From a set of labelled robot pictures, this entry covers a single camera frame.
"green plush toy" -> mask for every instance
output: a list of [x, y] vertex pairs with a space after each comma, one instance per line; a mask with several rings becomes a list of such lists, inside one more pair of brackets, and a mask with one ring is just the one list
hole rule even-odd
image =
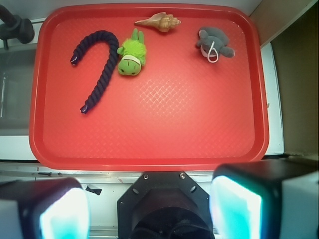
[[121, 75], [135, 76], [145, 65], [146, 47], [144, 45], [144, 35], [136, 28], [133, 30], [130, 39], [127, 39], [117, 50], [122, 56], [118, 70]]

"gray stuffed elephant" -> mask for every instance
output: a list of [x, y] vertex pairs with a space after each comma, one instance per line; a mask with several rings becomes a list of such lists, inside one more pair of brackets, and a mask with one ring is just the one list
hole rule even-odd
[[227, 46], [229, 39], [222, 30], [216, 27], [202, 27], [199, 30], [199, 38], [196, 46], [200, 47], [203, 56], [208, 57], [209, 51], [210, 56], [216, 56], [216, 54], [229, 58], [235, 56], [234, 49]]

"stuffed animal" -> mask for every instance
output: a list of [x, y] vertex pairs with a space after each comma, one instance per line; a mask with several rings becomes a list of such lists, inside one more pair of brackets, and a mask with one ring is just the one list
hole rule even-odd
[[146, 47], [144, 45], [144, 35], [135, 28], [130, 39], [127, 39], [117, 50], [122, 56], [118, 70], [121, 75], [135, 76], [145, 65]]
[[[202, 27], [199, 30], [199, 38], [196, 46], [200, 47], [202, 55], [207, 57], [209, 62], [217, 62], [220, 55], [229, 58], [235, 56], [234, 49], [227, 46], [229, 39], [222, 30], [216, 27]], [[210, 60], [213, 56], [216, 56], [214, 61]]]

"white loop tag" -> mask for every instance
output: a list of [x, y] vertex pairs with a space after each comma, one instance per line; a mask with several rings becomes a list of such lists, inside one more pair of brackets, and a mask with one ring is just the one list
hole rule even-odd
[[[216, 49], [214, 48], [214, 45], [215, 45], [215, 42], [213, 41], [213, 43], [211, 44], [211, 47], [210, 47], [210, 49], [209, 49], [208, 55], [207, 55], [207, 60], [208, 60], [210, 63], [216, 63], [216, 62], [218, 61], [218, 59], [219, 59], [218, 53], [217, 53]], [[212, 60], [210, 59], [210, 53], [211, 53], [212, 50], [214, 50], [214, 52], [215, 52], [215, 54], [216, 54], [216, 57], [217, 57], [216, 60], [214, 60], [214, 61], [212, 61]]]

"sink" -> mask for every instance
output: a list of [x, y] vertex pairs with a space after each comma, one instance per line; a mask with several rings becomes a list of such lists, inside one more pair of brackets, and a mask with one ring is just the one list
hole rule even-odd
[[0, 50], [0, 136], [28, 135], [36, 44]]

